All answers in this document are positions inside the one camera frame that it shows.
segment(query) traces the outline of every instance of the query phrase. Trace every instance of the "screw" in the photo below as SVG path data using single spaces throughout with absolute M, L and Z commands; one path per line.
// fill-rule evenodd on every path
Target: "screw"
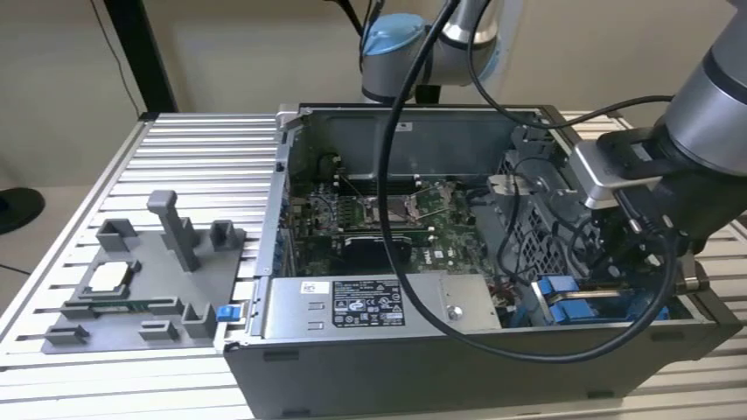
M 448 319 L 451 321 L 457 321 L 459 318 L 463 317 L 463 308 L 460 308 L 459 306 L 453 306 L 453 305 L 448 305 L 445 307 L 445 313 L 448 314 Z
M 611 276 L 615 277 L 615 278 L 617 278 L 621 275 L 620 269 L 617 267 L 615 267 L 613 265 L 609 266 L 607 271 L 609 272 Z

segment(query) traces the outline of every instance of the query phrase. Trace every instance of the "black pole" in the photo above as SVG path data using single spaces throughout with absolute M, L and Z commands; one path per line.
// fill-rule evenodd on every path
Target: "black pole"
M 149 112 L 177 112 L 141 0 L 104 0 L 119 43 Z

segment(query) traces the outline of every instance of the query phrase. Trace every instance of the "motherboard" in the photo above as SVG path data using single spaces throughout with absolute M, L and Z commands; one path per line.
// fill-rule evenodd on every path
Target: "motherboard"
M 471 188 L 449 178 L 393 181 L 388 189 L 396 255 L 407 273 L 443 270 L 492 279 L 496 270 L 467 200 Z M 291 198 L 297 275 L 388 273 L 376 184 L 337 174 L 301 191 Z

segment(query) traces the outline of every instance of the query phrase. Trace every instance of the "white sticker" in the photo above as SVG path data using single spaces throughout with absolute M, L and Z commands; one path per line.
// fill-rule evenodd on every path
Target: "white sticker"
M 301 282 L 303 295 L 328 295 L 329 282 Z
M 412 131 L 411 122 L 397 122 L 395 131 Z

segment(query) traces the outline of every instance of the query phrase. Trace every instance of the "white wall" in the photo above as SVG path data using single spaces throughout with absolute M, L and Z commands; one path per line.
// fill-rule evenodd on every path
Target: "white wall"
M 387 4 L 431 18 L 441 0 Z M 360 98 L 357 40 L 333 3 L 145 0 L 145 8 L 183 111 Z M 730 16 L 722 0 L 527 0 L 499 99 L 591 109 L 671 93 Z M 469 87 L 444 90 L 445 102 L 477 99 Z M 631 115 L 647 123 L 655 112 Z M 92 183 L 133 124 L 88 1 L 0 0 L 0 185 Z
M 597 109 L 682 86 L 734 14 L 723 0 L 529 0 L 499 98 Z M 631 108 L 653 123 L 663 105 Z
M 85 185 L 136 120 L 85 0 L 0 1 L 0 186 Z

